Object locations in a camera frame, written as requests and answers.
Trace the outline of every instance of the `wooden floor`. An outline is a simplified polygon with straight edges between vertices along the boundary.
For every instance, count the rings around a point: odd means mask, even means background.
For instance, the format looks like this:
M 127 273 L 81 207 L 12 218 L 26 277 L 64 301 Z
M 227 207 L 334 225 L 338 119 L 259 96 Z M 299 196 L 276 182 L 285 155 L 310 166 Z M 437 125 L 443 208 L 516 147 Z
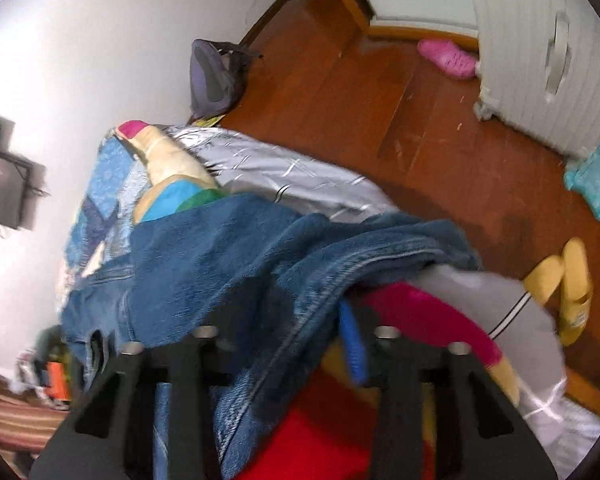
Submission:
M 600 224 L 564 189 L 557 153 L 478 122 L 477 80 L 445 78 L 414 43 L 363 37 L 339 0 L 289 1 L 253 47 L 264 58 L 222 126 L 358 171 L 411 214 L 453 219 L 506 276 L 583 238 L 594 300 L 566 356 L 600 388 Z

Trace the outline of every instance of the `pink shoe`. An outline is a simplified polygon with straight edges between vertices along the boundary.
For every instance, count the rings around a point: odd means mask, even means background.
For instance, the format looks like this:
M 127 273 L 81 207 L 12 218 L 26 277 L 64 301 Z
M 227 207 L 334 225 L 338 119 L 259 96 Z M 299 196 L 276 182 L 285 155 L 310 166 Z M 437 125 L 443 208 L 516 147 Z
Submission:
M 420 40 L 418 52 L 449 77 L 470 79 L 475 76 L 475 63 L 478 60 L 461 50 L 453 41 Z

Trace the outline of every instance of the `denim seam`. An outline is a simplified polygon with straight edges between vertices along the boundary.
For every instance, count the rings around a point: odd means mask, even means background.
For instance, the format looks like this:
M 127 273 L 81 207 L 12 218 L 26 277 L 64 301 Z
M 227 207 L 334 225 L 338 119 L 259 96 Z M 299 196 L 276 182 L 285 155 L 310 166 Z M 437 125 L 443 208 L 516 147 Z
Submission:
M 349 270 L 345 274 L 341 274 L 340 275 L 340 279 L 339 280 L 334 280 L 333 282 L 331 282 L 331 284 L 329 284 L 328 286 L 326 286 L 323 289 L 322 294 L 315 301 L 313 301 L 311 303 L 311 305 L 310 305 L 310 307 L 308 309 L 309 312 L 307 313 L 307 315 L 304 316 L 304 318 L 300 320 L 300 322 L 298 323 L 298 326 L 296 327 L 296 329 L 291 334 L 289 334 L 287 336 L 287 338 L 279 346 L 278 350 L 275 352 L 275 354 L 271 358 L 271 361 L 269 362 L 269 364 L 265 368 L 264 374 L 260 377 L 260 379 L 258 380 L 258 382 L 255 384 L 255 386 L 253 387 L 253 390 L 251 391 L 249 397 L 247 398 L 247 400 L 244 403 L 243 407 L 240 409 L 240 412 L 238 412 L 238 415 L 235 418 L 234 423 L 232 424 L 231 428 L 229 428 L 227 436 L 224 438 L 224 441 L 221 443 L 221 447 L 220 447 L 220 451 L 219 451 L 220 463 L 224 462 L 224 456 L 226 454 L 226 450 L 229 447 L 229 444 L 231 443 L 231 440 L 234 437 L 234 434 L 237 431 L 238 426 L 240 425 L 240 422 L 241 422 L 241 420 L 242 420 L 242 418 L 244 416 L 244 413 L 249 409 L 249 406 L 251 405 L 251 403 L 253 402 L 253 399 L 255 398 L 256 394 L 260 390 L 260 387 L 262 386 L 262 384 L 264 383 L 265 379 L 269 375 L 269 371 L 272 369 L 272 367 L 276 363 L 276 361 L 280 358 L 280 355 L 282 354 L 282 352 L 285 351 L 286 348 L 293 342 L 293 340 L 298 336 L 298 334 L 301 332 L 301 330 L 305 327 L 305 325 L 307 324 L 307 322 L 316 313 L 316 311 L 317 311 L 316 305 L 318 305 L 320 303 L 323 303 L 326 300 L 326 298 L 328 298 L 333 293 L 334 289 L 340 283 L 346 281 L 346 279 L 349 276 L 351 276 L 354 272 L 356 272 L 357 270 L 360 270 L 361 268 L 363 268 L 363 267 L 365 267 L 365 266 L 367 266 L 369 264 L 372 264 L 372 263 L 375 263 L 375 262 L 381 262 L 383 260 L 397 260 L 397 259 L 400 259 L 400 258 L 406 258 L 407 256 L 413 256 L 414 254 L 423 254 L 423 253 L 441 253 L 441 254 L 444 254 L 444 251 L 439 250 L 439 249 L 429 249 L 429 250 L 421 250 L 421 249 L 419 249 L 419 250 L 410 250 L 410 251 L 403 252 L 403 253 L 400 253 L 400 254 L 389 254 L 389 255 L 384 255 L 384 256 L 373 256 L 371 258 L 363 260 L 362 262 L 360 262 L 358 264 L 354 264 L 351 268 L 349 268 Z

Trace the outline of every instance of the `yellow slipper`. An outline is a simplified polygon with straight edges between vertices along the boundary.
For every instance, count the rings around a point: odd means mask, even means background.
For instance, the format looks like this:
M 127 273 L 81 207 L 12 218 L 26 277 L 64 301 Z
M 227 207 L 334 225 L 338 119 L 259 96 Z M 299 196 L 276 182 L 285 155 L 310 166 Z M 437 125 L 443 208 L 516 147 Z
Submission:
M 544 305 L 560 285 L 563 276 L 562 258 L 552 254 L 537 264 L 522 283 L 536 303 Z
M 558 336 L 563 346 L 569 346 L 579 338 L 589 319 L 593 284 L 587 265 L 587 251 L 582 240 L 569 240 L 562 250 L 562 259 L 564 279 Z

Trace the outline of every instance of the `backpack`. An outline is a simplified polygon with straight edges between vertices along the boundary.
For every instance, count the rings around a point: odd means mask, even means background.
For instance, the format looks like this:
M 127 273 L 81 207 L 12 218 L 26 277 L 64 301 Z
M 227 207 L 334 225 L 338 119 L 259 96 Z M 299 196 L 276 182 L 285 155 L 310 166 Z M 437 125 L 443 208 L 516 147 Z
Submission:
M 262 54 L 225 41 L 193 42 L 190 82 L 194 120 L 224 114 L 238 102 L 246 88 L 253 57 L 262 57 Z

